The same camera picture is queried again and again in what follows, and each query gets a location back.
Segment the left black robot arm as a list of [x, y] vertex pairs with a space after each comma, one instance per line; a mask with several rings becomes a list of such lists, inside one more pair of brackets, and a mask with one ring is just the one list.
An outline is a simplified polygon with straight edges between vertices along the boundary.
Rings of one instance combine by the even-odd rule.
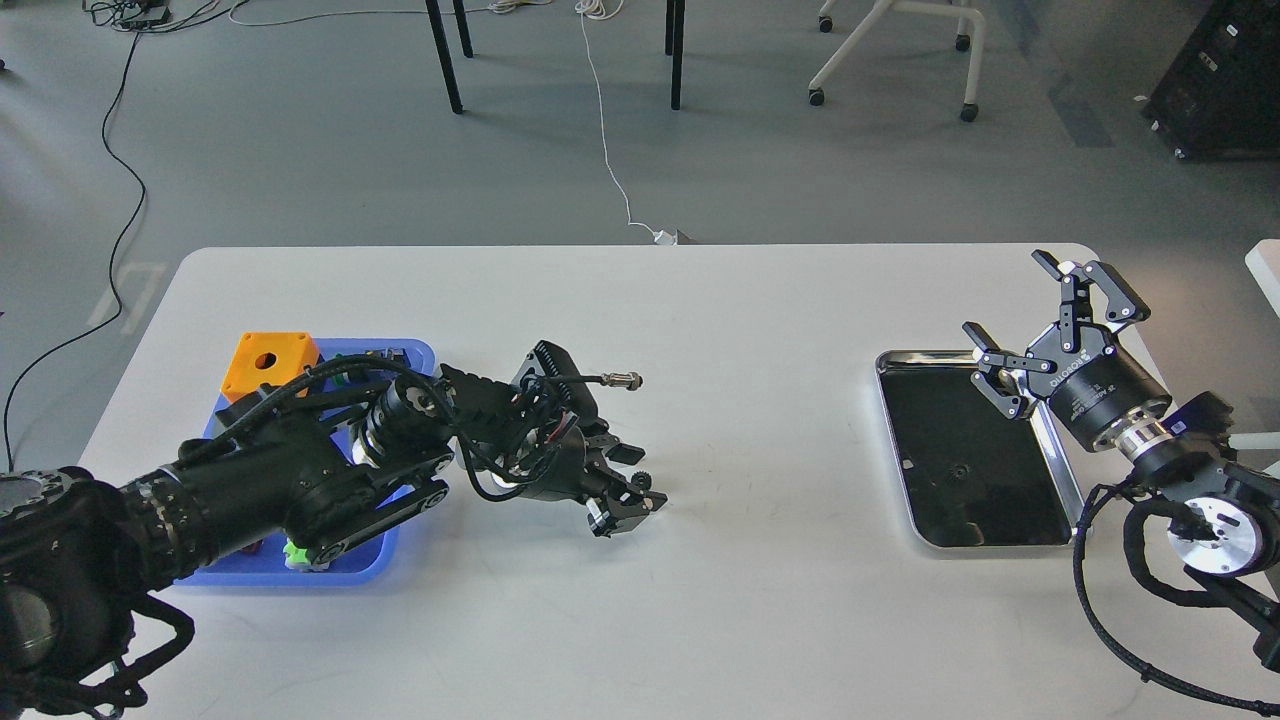
[[598, 537], [666, 505], [643, 450], [622, 442], [582, 374], [536, 343], [508, 382], [347, 355], [233, 400], [209, 438], [122, 487], [79, 466], [3, 474], [3, 716], [27, 708], [116, 719], [183, 652], [193, 620], [157, 592], [280, 532], [335, 560], [438, 505], [454, 459], [483, 498], [568, 500]]

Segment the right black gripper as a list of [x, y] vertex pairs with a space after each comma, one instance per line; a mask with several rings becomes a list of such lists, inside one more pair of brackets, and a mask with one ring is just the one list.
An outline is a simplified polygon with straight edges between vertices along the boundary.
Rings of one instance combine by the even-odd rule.
[[[972, 383], [1007, 419], [1027, 419], [1036, 397], [1042, 398], [1089, 452], [1106, 448], [1105, 432], [1134, 409], [1162, 416], [1172, 396], [1120, 347], [1114, 334], [1149, 319], [1146, 301], [1101, 260], [1061, 263], [1042, 249], [1030, 256], [1059, 282], [1059, 316], [1028, 348], [1030, 357], [1002, 350], [980, 324], [963, 323], [975, 345]], [[1106, 299], [1101, 320], [1094, 318], [1093, 288]], [[1032, 393], [1018, 388], [1012, 372], [1028, 372]]]

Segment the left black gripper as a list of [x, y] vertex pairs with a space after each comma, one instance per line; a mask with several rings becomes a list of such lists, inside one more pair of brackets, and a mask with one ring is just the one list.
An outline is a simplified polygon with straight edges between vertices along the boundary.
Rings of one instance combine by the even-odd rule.
[[608, 466], [607, 459], [626, 466], [639, 465], [645, 454], [644, 448], [623, 442], [607, 428], [593, 427], [584, 432], [581, 427], [572, 427], [558, 441], [541, 446], [511, 468], [513, 474], [531, 475], [532, 482], [517, 486], [497, 477], [495, 491], [548, 502], [586, 502], [591, 533], [612, 537], [634, 530], [668, 501], [667, 495], [654, 489], [639, 493], [630, 479], [618, 480], [621, 474]]

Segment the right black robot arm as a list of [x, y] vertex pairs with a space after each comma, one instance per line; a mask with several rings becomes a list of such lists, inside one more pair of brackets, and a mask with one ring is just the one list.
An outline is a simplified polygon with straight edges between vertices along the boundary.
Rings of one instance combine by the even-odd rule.
[[1242, 700], [1174, 676], [1108, 633], [1085, 588], [1085, 536], [1111, 498], [1129, 503], [1123, 551], [1137, 584], [1189, 609], [1228, 609], [1256, 630], [1261, 665], [1277, 669], [1277, 601], [1245, 583], [1277, 565], [1277, 479], [1240, 464], [1230, 445], [1233, 407], [1203, 392], [1175, 406], [1171, 395], [1121, 345], [1124, 328], [1149, 306], [1107, 263], [1060, 261], [1037, 249], [1037, 264], [1056, 282], [1056, 319], [1023, 351], [997, 346], [978, 323], [972, 383], [1009, 419], [1046, 406], [1088, 452], [1117, 450], [1132, 470], [1117, 484], [1094, 487], [1076, 521], [1071, 551], [1075, 592], [1102, 643], [1143, 682], [1185, 697], [1263, 717], [1275, 703]]

